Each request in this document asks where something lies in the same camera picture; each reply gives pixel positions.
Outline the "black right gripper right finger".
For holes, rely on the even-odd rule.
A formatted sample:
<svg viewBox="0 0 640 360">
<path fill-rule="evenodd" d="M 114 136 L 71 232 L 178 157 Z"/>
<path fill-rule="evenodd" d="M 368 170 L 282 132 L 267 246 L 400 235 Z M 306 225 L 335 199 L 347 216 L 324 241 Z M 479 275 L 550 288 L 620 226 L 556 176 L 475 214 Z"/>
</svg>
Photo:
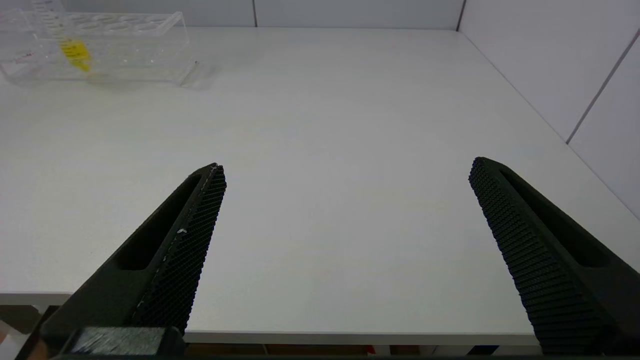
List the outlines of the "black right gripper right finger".
<svg viewBox="0 0 640 360">
<path fill-rule="evenodd" d="M 639 273 L 504 164 L 468 176 L 545 354 L 637 354 Z"/>
</svg>

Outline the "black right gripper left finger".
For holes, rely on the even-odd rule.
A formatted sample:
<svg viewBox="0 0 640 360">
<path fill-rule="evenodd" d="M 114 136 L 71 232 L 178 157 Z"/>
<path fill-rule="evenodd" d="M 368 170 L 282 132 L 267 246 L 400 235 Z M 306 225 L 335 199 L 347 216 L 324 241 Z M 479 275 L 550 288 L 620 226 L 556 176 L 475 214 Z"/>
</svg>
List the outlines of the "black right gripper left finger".
<svg viewBox="0 0 640 360">
<path fill-rule="evenodd" d="M 48 350 L 87 328 L 185 333 L 226 188 L 221 164 L 190 174 L 41 326 Z"/>
</svg>

